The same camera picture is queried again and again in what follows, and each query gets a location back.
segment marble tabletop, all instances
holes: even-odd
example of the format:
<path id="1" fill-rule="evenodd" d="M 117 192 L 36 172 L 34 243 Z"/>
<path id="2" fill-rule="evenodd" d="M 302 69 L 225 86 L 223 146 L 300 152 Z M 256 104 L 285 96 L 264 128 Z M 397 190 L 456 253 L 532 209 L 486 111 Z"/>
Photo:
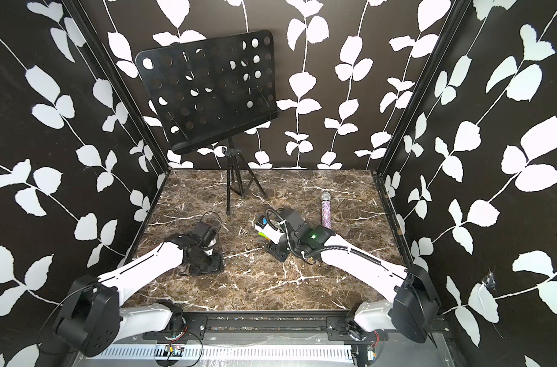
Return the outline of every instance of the marble tabletop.
<path id="1" fill-rule="evenodd" d="M 263 249 L 266 243 L 253 222 L 269 205 L 292 207 L 312 225 L 321 221 L 319 196 L 332 197 L 332 228 L 357 247 L 395 264 L 402 264 L 385 211 L 369 171 L 256 170 L 268 194 L 258 188 L 244 198 L 232 194 L 231 215 L 225 215 L 225 171 L 173 170 L 148 221 L 137 258 L 174 232 L 188 232 L 202 213 L 212 210 L 222 219 L 216 247 L 223 253 L 224 272 L 181 275 L 172 269 L 146 285 L 125 306 L 142 306 L 158 299 L 183 305 L 186 311 L 333 310 L 383 297 L 367 284 L 330 265 L 308 265 L 290 255 L 279 262 Z M 242 171 L 244 180 L 249 179 Z M 212 225 L 217 220 L 206 217 Z"/>

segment white ventilated panel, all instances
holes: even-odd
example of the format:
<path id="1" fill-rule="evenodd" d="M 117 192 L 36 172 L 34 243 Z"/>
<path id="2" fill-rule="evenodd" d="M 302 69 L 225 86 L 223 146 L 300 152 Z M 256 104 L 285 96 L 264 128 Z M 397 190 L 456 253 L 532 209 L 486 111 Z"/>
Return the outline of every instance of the white ventilated panel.
<path id="1" fill-rule="evenodd" d="M 98 356 L 88 359 L 197 359 L 201 351 L 198 344 L 186 345 L 183 356 L 168 357 L 166 345 L 114 344 Z M 351 362 L 349 345 L 254 345 L 248 347 L 203 346 L 201 359 L 216 360 L 283 360 Z"/>

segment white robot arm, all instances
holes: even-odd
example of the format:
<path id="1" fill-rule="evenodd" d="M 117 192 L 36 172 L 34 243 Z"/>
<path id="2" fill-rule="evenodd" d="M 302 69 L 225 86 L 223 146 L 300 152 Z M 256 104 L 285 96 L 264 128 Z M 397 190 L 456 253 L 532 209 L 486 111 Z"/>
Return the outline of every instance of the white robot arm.
<path id="1" fill-rule="evenodd" d="M 428 273 L 377 258 L 319 225 L 311 228 L 293 209 L 268 209 L 254 225 L 268 239 L 266 249 L 277 260 L 289 254 L 340 268 L 378 291 L 386 301 L 363 302 L 350 312 L 350 334 L 362 338 L 375 329 L 397 329 L 424 342 L 441 304 Z"/>
<path id="2" fill-rule="evenodd" d="M 54 333 L 86 356 L 95 356 L 112 342 L 150 331 L 176 332 L 182 310 L 170 302 L 121 308 L 135 292 L 164 272 L 185 265 L 190 275 L 223 271 L 213 251 L 217 231 L 198 222 L 192 232 L 175 233 L 149 253 L 119 269 L 77 279 L 54 322 Z"/>

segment black and white floral wallpaper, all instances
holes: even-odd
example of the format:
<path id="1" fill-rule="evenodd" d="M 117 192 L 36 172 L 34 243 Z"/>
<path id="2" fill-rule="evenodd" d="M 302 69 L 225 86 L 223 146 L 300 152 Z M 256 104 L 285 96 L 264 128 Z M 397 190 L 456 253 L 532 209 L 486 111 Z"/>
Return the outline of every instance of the black and white floral wallpaper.
<path id="1" fill-rule="evenodd" d="M 223 142 L 183 157 L 132 60 L 144 50 L 269 29 L 278 119 L 234 141 L 253 168 L 376 167 L 407 106 L 451 0 L 82 1 L 173 168 L 224 166 Z M 420 154 L 417 146 L 415 154 Z"/>
<path id="2" fill-rule="evenodd" d="M 0 1 L 0 367 L 33 366 L 72 281 L 124 261 L 165 179 L 137 123 L 61 3 Z"/>
<path id="3" fill-rule="evenodd" d="M 474 0 L 385 171 L 470 366 L 557 366 L 557 0 Z"/>

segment tripod stand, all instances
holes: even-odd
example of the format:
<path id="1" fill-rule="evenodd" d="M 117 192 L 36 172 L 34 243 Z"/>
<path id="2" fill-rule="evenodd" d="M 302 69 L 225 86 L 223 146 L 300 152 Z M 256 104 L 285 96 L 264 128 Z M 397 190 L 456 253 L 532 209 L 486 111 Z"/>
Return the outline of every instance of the tripod stand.
<path id="1" fill-rule="evenodd" d="M 230 215 L 230 195 L 231 195 L 232 191 L 235 192 L 236 194 L 238 194 L 239 196 L 244 197 L 249 192 L 250 186 L 252 185 L 252 182 L 255 182 L 256 186 L 258 186 L 258 188 L 260 189 L 260 192 L 262 193 L 262 197 L 267 198 L 268 195 L 266 195 L 266 192 L 264 191 L 262 186 L 260 186 L 260 182 L 258 182 L 258 179 L 256 178 L 256 175 L 252 172 L 252 169 L 248 165 L 248 162 L 245 161 L 245 158 L 241 154 L 241 151 L 234 147 L 234 141 L 231 137 L 227 138 L 227 148 L 223 152 L 223 154 L 225 155 L 225 157 L 227 157 L 227 208 L 225 210 L 225 213 L 229 216 Z M 246 187 L 244 187 L 244 183 L 241 180 L 240 165 L 238 163 L 238 157 L 242 160 L 242 162 L 244 162 L 246 168 L 248 169 L 248 172 L 251 175 L 250 182 L 248 182 L 248 185 Z M 233 183 L 235 181 L 238 181 L 238 189 L 237 190 L 234 187 L 231 186 L 231 183 Z"/>

